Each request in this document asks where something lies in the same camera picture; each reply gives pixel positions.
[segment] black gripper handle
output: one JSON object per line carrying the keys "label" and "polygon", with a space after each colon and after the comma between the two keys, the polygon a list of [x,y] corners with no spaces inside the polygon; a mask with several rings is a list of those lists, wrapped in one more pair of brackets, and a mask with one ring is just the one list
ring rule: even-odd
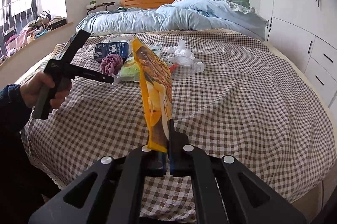
{"label": "black gripper handle", "polygon": [[59,91],[66,89],[71,80],[68,78],[60,78],[57,76],[53,76],[53,80],[55,82],[54,88],[49,88],[46,85],[41,87],[39,97],[37,99],[36,105],[34,107],[34,111],[32,113],[32,117],[38,120],[46,120],[49,117],[49,113],[52,112],[52,107],[50,106],[50,100],[55,98],[55,94]]}

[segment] black box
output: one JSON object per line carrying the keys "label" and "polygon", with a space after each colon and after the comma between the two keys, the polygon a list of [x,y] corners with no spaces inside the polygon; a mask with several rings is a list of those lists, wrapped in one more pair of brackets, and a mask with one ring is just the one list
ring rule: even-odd
{"label": "black box", "polygon": [[63,17],[61,19],[56,19],[52,21],[50,25],[48,26],[48,28],[51,28],[52,30],[54,30],[66,24],[67,24],[67,18]]}

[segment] small table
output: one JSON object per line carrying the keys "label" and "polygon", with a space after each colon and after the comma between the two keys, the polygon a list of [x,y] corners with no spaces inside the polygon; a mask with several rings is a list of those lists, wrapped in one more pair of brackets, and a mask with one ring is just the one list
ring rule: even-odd
{"label": "small table", "polygon": [[107,7],[108,6],[113,6],[114,4],[115,4],[115,2],[111,1],[109,3],[102,3],[102,4],[98,5],[98,6],[93,7],[93,8],[89,8],[89,9],[87,9],[87,11],[88,11],[87,15],[89,15],[89,11],[95,10],[97,7],[101,7],[101,6],[105,6],[106,7],[106,11],[107,11]]}

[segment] plastic water bottle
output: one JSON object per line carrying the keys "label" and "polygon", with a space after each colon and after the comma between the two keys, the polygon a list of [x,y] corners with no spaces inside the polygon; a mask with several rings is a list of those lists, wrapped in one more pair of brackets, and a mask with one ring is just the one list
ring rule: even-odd
{"label": "plastic water bottle", "polygon": [[205,65],[202,62],[194,62],[192,59],[184,56],[170,58],[170,62],[170,71],[173,79],[187,78],[205,70]]}

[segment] clutter on windowsill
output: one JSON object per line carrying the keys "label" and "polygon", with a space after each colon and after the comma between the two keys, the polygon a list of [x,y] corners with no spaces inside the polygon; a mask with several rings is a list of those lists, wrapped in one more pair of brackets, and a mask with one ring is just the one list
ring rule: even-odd
{"label": "clutter on windowsill", "polygon": [[55,16],[52,18],[48,10],[43,11],[37,20],[29,22],[19,34],[16,33],[14,27],[10,28],[4,36],[7,55],[0,58],[0,64],[28,43],[66,24],[65,17]]}

